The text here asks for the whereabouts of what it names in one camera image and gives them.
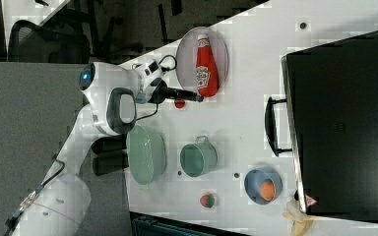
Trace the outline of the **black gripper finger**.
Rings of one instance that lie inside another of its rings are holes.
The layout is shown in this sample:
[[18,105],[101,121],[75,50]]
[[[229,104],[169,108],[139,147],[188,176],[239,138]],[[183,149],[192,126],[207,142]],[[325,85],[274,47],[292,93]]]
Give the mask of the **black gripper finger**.
[[178,88],[167,88],[163,87],[160,89],[160,94],[162,97],[166,99],[174,99],[174,100],[189,100],[189,101],[197,101],[202,102],[204,98],[196,92],[190,90],[183,90]]

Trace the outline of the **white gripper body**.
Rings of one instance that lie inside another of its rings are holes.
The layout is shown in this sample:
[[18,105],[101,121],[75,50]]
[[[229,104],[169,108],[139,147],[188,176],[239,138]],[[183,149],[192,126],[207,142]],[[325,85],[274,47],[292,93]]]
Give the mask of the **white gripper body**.
[[150,59],[141,64],[134,64],[132,70],[138,74],[139,78],[139,91],[136,96],[136,102],[147,103],[152,98],[164,72],[159,62],[155,59]]

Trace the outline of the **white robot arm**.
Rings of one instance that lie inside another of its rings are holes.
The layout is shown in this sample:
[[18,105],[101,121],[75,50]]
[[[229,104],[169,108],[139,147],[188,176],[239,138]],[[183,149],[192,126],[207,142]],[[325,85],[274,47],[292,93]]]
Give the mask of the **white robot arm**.
[[92,200],[79,172],[94,142],[128,134],[139,120],[138,104],[203,100],[194,91],[170,88],[163,80],[168,71],[155,59],[130,69],[103,62],[84,68],[79,89],[89,103],[79,111],[43,181],[7,219],[4,236],[75,236]]

